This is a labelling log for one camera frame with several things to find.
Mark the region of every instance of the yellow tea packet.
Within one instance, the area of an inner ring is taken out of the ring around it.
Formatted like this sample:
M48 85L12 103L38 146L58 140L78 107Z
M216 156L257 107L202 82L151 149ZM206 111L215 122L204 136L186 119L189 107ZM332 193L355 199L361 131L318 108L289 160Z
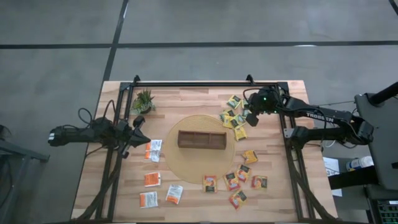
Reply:
M228 115L228 116L235 116L234 111L233 110L224 110L223 111L224 115Z
M247 150L242 154L242 156L245 158L245 164L257 162L259 160L254 150Z
M237 141L248 138L243 127L234 129L234 133L235 133L235 140Z
M232 96L229 98L229 100L228 100L228 102L227 102L227 105L229 105L230 107L236 109L236 108L239 106L239 104L241 103L241 101L242 101L242 100L241 100L239 97L237 97L237 96L235 96L235 95L232 95Z
M248 105L249 103L246 100L242 100L242 109L245 109L244 105Z
M224 123L223 126L226 128L233 128L232 124L231 124L231 120L233 119L233 117L231 116L227 116L224 115Z
M243 111L242 111L242 117L243 117L244 119L246 119L249 113L250 113L250 110L248 110L248 109L243 109Z
M238 114L233 117L233 119L231 120L231 124L234 128L239 128L246 124L246 120L242 117L242 115Z

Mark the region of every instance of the tea bag packet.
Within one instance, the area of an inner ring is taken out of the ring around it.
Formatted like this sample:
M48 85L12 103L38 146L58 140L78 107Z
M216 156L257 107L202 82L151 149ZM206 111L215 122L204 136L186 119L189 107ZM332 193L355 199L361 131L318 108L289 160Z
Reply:
M226 188L229 191L238 190L241 188L241 186L239 184L239 179L234 172L232 172L230 174L226 174L224 176L224 181L225 181Z
M251 187L253 189L266 189L267 188L267 177L255 175L251 180Z
M254 150L247 150L242 154L242 156L245 158L245 161L244 161L245 164L257 162L259 160L257 158L256 152L254 152Z
M203 176L203 192L217 193L217 178L215 175Z
M239 106L239 104L241 103L241 101L242 101L242 99L240 99L239 97L233 95L228 100L227 105L229 105L230 107L236 109Z
M235 208L235 210L240 209L245 203L248 198L246 195L243 193L242 190L239 190L235 193L233 193L229 197L229 201L231 202L232 206Z
M250 178L251 169L245 165L238 165L238 171L236 172L238 179L246 183Z
M246 135L246 132L245 132L243 127L235 128L234 129L234 133L235 133L235 140L236 141L240 141L242 139L248 138L248 136Z

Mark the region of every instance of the round woven placemat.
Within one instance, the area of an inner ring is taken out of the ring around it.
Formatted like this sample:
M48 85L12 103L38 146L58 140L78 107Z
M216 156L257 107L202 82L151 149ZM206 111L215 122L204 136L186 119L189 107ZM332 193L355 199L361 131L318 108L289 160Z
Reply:
M178 131L226 132L226 148L192 149L179 148ZM235 140L230 129L208 115L193 115L179 121L167 135L163 153L170 170L180 179L193 184L202 184L204 175L221 178L229 171L235 156Z

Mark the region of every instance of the black metal frame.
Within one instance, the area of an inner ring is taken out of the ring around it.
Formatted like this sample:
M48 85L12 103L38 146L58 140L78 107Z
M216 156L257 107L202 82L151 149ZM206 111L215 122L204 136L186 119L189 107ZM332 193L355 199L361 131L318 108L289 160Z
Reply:
M129 108L131 106L132 94L134 87L156 87L156 86L240 86L240 87L263 87L263 86L273 86L279 90L283 90L285 94L289 95L289 87L287 82L255 82L251 75L248 75L246 81L242 82L140 82L140 78L136 76L133 82L122 82L119 86L118 100L116 103L116 112L114 115L114 123L117 124L121 112L121 104L124 92L128 90L126 108L124 111L123 119L129 119ZM289 118L291 128L295 127L295 119ZM320 205L319 201L311 193L309 185L307 172L305 170L305 164L303 159L302 151L297 151L297 162L300 173L294 166L294 160L292 157L292 149L286 144L286 138L284 135L284 129L287 128L287 123L285 122L285 116L280 114L280 128L282 130L282 136L285 142L285 150L287 156L287 165L289 167L290 179L292 183L292 191L294 196L295 208L297 212L297 219L300 223L349 223L335 220L331 215L329 215L326 210ZM121 171L122 157L118 153L116 158L116 163L112 173L109 174L111 168L111 160L113 156L113 149L108 149L108 153L105 160L103 179L101 183L101 189L99 194L94 199L93 203L90 205L90 212L88 215L82 219L71 220L73 223L108 223L113 221L114 206L116 203L116 196L118 191L119 174ZM106 218L102 217L103 212L103 199L106 192L112 185L110 203L108 207L108 212ZM303 209L300 201L300 193L298 185L304 192L306 206L308 208L308 218L304 217ZM322 220L315 218L315 211L320 214ZM96 210L95 219L90 220L91 215L94 210Z
M25 149L0 139L0 157L2 156L8 157L6 159L10 159L11 157L21 160L18 168L15 171L12 171L10 167L8 167L7 170L7 172L10 172L11 176L13 176L13 180L11 182L12 185L10 186L11 189L8 192L8 196L6 196L4 201L4 205L0 208L0 223L9 223L11 213L14 210L17 201L19 189L21 188L22 181L24 180L27 169L29 168L30 160L37 159L40 162L48 162L50 155L35 152L30 149ZM3 167L4 164L0 161L0 169Z

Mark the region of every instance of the orange tea packet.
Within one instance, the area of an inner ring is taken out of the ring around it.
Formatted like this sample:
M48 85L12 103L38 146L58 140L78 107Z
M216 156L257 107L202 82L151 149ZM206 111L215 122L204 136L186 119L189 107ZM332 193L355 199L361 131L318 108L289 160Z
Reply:
M139 206L141 208L157 207L157 192L139 194Z
M230 174L226 174L224 176L224 181L225 181L225 185L226 188L231 191L231 190L237 190L241 188L241 185L239 184L239 179L238 177L235 175L234 172L230 173Z
M259 160L257 158L256 152L254 152L254 150L247 150L242 154L242 156L245 158L245 161L244 161L245 164L257 162Z
M247 199L248 198L246 197L246 195L243 193L242 190L233 193L229 197L229 201L236 210L240 209L246 203Z
M238 175L238 179L246 183L250 177L251 169L241 164L238 166L238 171L236 173Z
M267 177L255 175L251 180L251 187L254 189L266 189L267 188Z
M203 192L217 193L217 178L215 175L203 176Z
M160 172L153 172L144 175L144 186L153 187L160 185Z
M166 201L178 205L178 203L180 203L182 190L182 186L171 184L166 195Z

